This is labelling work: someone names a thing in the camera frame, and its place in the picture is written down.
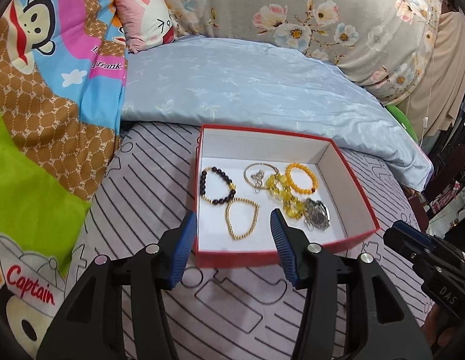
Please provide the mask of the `person's right hand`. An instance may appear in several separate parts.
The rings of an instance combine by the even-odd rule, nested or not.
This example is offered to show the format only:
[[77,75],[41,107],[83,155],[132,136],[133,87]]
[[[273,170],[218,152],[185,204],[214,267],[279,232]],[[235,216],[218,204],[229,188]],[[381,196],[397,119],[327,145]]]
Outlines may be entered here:
[[426,341],[430,347],[438,345],[440,349],[443,349],[458,332],[458,328],[443,327],[443,325],[440,324],[440,314],[440,307],[437,304],[434,304],[427,314],[421,330],[423,331]]

